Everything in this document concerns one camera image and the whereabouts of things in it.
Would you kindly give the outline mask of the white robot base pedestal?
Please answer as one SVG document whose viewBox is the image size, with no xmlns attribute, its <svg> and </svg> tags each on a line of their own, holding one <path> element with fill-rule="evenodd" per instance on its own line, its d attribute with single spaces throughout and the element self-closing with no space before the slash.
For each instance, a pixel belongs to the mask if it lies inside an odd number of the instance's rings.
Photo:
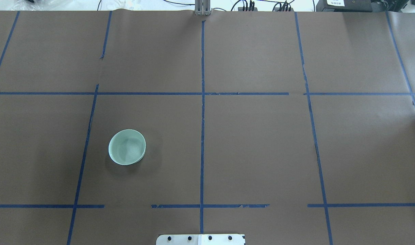
<svg viewBox="0 0 415 245">
<path fill-rule="evenodd" d="M 244 234 L 163 234 L 156 245 L 245 245 Z"/>
</svg>

